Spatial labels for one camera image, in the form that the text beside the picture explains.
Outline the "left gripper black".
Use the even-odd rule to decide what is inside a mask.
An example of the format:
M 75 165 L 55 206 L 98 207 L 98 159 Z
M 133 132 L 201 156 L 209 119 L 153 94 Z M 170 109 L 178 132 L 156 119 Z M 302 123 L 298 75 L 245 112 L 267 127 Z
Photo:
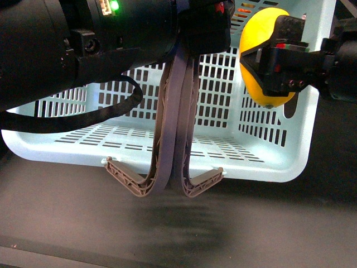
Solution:
M 180 39 L 189 55 L 227 51 L 231 44 L 231 1 L 178 1 Z

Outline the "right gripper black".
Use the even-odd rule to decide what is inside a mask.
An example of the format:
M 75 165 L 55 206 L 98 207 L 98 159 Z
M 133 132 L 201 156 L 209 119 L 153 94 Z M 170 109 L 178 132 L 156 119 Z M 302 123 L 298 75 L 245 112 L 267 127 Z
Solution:
M 302 41 L 304 27 L 305 20 L 280 15 L 269 39 L 271 45 L 241 51 L 241 71 L 248 71 L 264 96 L 287 97 L 309 85 L 319 92 L 328 91 L 338 42 L 323 41 L 319 51 L 309 52 L 308 43 Z

